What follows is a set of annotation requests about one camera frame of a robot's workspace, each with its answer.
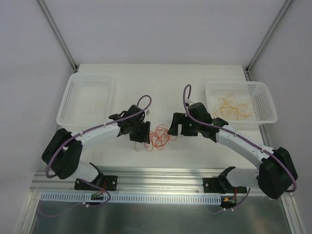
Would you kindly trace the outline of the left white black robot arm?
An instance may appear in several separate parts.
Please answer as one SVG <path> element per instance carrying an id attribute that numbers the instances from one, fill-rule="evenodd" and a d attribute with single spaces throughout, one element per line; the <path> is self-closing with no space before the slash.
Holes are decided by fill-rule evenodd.
<path id="1" fill-rule="evenodd" d="M 67 179 L 73 177 L 78 184 L 76 190 L 106 190 L 108 178 L 93 163 L 81 160 L 81 154 L 88 148 L 129 135 L 139 143 L 150 143 L 149 121 L 145 121 L 145 109 L 132 105 L 127 111 L 108 117 L 108 121 L 81 132 L 73 133 L 65 128 L 57 130 L 44 150 L 41 158 L 46 163 L 46 177 Z"/>

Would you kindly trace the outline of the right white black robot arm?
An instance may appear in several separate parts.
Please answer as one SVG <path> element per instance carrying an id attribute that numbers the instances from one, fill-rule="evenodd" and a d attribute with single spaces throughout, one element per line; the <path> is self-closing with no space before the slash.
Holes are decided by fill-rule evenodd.
<path id="1" fill-rule="evenodd" d="M 258 188 L 268 197 L 278 199 L 285 192 L 296 190 L 298 174 L 285 148 L 274 149 L 254 143 L 227 121 L 212 118 L 201 102 L 187 106 L 186 113 L 174 113 L 168 134 L 185 137 L 201 134 L 204 138 L 232 149 L 255 167 L 240 169 L 230 166 L 218 177 L 204 179 L 204 188 L 208 192 L 226 194 L 235 189 L 246 192 L 247 188 Z"/>

